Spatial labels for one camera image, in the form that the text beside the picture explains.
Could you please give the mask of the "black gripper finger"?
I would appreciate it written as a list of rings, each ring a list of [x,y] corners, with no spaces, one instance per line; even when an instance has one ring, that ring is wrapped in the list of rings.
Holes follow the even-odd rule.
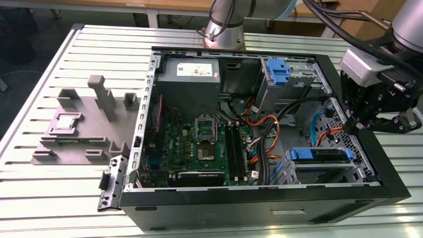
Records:
[[[362,106],[362,87],[355,83],[352,78],[347,75],[347,73],[343,70],[340,71],[340,80],[343,104],[347,106],[347,111],[350,113],[343,128],[347,134],[358,134],[358,116]]]
[[[367,120],[359,122],[367,130],[406,134],[422,128],[423,121],[412,109],[399,112],[391,119],[371,116]]]

